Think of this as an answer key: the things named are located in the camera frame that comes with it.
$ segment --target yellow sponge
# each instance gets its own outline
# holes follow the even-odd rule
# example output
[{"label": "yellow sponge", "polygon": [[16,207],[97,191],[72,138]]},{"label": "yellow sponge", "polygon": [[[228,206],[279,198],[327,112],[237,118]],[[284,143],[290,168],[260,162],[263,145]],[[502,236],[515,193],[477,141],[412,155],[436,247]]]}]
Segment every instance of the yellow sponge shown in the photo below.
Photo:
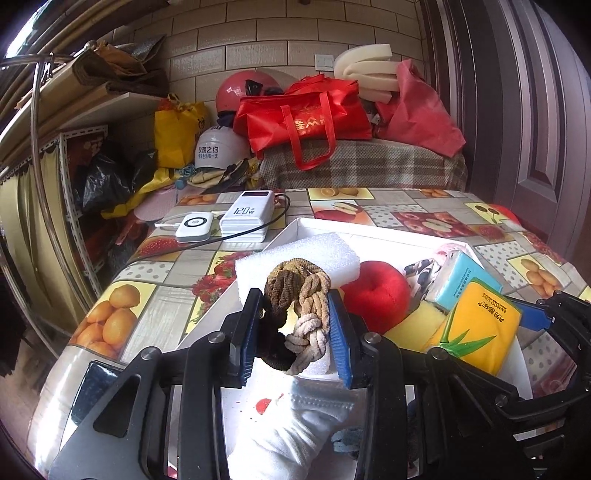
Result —
[{"label": "yellow sponge", "polygon": [[414,312],[384,336],[400,348],[420,352],[444,321],[445,315],[423,300]]}]

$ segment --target light switch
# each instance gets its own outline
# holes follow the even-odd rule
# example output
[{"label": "light switch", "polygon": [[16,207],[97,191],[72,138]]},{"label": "light switch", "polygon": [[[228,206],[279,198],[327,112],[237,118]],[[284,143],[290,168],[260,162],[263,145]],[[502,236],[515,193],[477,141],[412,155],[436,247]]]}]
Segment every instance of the light switch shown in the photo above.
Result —
[{"label": "light switch", "polygon": [[314,67],[316,70],[322,72],[332,72],[333,71],[333,63],[335,62],[334,55],[322,55],[322,54],[315,54],[314,55]]}]

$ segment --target yellow tissue pack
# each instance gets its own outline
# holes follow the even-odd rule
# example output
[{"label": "yellow tissue pack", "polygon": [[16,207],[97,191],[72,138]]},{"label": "yellow tissue pack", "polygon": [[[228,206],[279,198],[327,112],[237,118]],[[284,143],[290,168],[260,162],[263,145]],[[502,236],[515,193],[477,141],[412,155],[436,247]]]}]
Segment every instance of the yellow tissue pack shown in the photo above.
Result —
[{"label": "yellow tissue pack", "polygon": [[496,375],[520,320],[521,311],[505,297],[472,280],[423,351],[440,346],[474,367]]}]

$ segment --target bag handle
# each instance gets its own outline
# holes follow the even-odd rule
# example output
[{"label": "bag handle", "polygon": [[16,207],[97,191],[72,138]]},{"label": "bag handle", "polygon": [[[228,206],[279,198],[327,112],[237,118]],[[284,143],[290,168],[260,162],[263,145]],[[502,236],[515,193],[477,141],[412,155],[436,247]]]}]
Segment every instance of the bag handle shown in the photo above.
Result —
[{"label": "bag handle", "polygon": [[294,122],[293,115],[291,114],[291,109],[289,105],[281,105],[281,112],[283,113],[283,118],[285,120],[287,134],[290,136],[291,150],[294,154],[295,166],[301,171],[311,170],[312,168],[317,167],[322,162],[328,160],[332,154],[335,153],[335,124],[330,111],[329,96],[326,92],[320,93],[320,107],[322,109],[322,114],[324,115],[324,129],[326,130],[326,138],[329,141],[329,150],[327,153],[305,163],[301,152],[300,136],[297,133],[296,123]]}]

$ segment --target tiled wall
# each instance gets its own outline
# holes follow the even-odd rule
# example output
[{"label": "tiled wall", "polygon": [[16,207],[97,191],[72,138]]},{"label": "tiled wall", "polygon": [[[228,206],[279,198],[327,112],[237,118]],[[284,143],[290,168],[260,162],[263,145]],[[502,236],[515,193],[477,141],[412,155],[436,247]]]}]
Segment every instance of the tiled wall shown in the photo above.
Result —
[{"label": "tiled wall", "polygon": [[428,71],[422,20],[413,0],[183,0],[105,38],[119,44],[166,34],[153,62],[181,100],[206,102],[214,122],[217,89],[238,70],[269,67],[299,79],[316,74],[314,54],[390,43],[394,59]]}]

